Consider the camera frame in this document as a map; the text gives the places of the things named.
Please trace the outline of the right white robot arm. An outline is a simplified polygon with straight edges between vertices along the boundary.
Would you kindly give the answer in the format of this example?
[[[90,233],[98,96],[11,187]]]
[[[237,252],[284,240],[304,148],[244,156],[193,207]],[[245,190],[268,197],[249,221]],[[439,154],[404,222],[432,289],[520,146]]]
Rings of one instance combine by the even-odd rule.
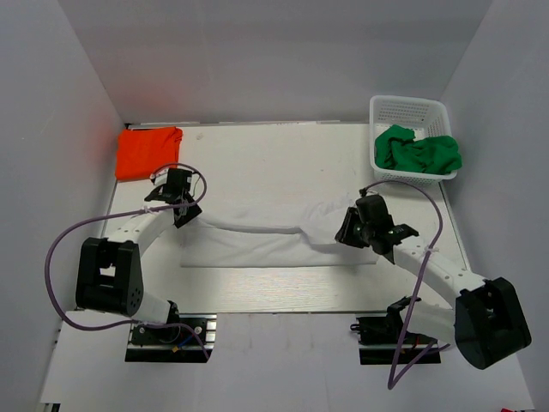
[[[514,286],[464,269],[428,245],[407,224],[396,225],[379,195],[359,198],[347,209],[335,236],[343,245],[369,248],[436,291],[448,308],[421,298],[404,297],[384,316],[358,318],[351,330],[365,346],[404,342],[416,336],[457,346],[465,360],[480,370],[520,351],[532,342]]]

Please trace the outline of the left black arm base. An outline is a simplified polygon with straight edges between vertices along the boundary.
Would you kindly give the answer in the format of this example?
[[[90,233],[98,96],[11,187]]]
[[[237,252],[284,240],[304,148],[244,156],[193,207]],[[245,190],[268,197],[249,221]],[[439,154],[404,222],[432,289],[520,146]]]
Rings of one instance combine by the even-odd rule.
[[[214,349],[217,315],[179,315],[184,327],[151,329],[132,326],[125,351],[125,362],[162,364],[205,364]]]

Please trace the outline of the white t shirt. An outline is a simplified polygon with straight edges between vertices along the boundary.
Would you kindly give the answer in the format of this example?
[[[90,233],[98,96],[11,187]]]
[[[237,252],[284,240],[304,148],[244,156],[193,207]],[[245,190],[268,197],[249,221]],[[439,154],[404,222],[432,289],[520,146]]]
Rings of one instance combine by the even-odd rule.
[[[375,264],[377,255],[335,241],[353,205],[330,200],[208,206],[181,229],[182,268],[295,268]]]

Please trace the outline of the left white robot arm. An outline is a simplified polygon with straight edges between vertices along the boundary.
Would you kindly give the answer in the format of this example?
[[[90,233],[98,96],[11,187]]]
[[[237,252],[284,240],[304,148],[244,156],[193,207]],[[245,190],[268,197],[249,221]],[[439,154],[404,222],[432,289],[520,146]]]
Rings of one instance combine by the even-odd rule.
[[[89,238],[81,246],[75,302],[83,309],[123,315],[152,324],[162,342],[173,342],[181,332],[176,307],[147,292],[142,256],[169,228],[179,229],[202,210],[191,193],[197,170],[165,167],[151,175],[153,189],[142,207],[104,238]]]

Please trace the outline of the green t shirt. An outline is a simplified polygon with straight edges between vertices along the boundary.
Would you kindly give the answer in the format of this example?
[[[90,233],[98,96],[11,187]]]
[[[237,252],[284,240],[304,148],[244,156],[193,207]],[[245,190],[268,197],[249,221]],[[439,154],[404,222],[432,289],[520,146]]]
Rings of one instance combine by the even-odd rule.
[[[391,125],[374,142],[375,164],[407,173],[447,175],[462,167],[462,156],[452,136],[417,139],[411,129]]]

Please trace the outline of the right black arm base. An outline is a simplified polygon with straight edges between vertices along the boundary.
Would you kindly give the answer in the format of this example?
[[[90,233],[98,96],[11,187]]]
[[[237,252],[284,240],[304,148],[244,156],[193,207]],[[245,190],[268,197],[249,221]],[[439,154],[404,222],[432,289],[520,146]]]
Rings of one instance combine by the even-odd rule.
[[[400,330],[381,313],[370,313],[356,318],[350,331],[359,342],[359,362],[362,366],[390,366]],[[413,360],[433,339],[408,332],[402,344],[398,364],[406,365]]]

